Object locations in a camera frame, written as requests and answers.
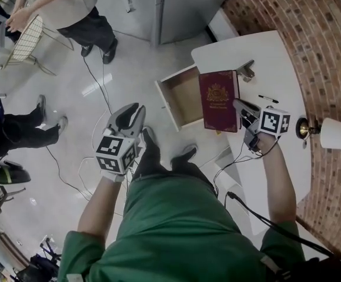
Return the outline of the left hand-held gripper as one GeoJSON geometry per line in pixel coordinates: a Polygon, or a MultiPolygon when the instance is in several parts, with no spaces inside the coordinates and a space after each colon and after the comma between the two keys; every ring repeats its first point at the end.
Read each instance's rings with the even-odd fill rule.
{"type": "Polygon", "coordinates": [[[139,135],[146,117],[146,107],[138,107],[139,103],[131,103],[111,114],[95,152],[103,173],[124,175],[138,157],[139,135]]]}

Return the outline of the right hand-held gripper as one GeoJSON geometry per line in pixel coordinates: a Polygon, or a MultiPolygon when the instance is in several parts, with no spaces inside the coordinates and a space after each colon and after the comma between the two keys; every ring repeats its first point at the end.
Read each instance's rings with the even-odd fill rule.
{"type": "Polygon", "coordinates": [[[244,143],[253,153],[259,152],[259,133],[266,133],[278,139],[288,132],[290,125],[288,112],[274,108],[261,109],[242,99],[235,99],[233,107],[240,114],[242,126],[246,129],[244,143]]]}

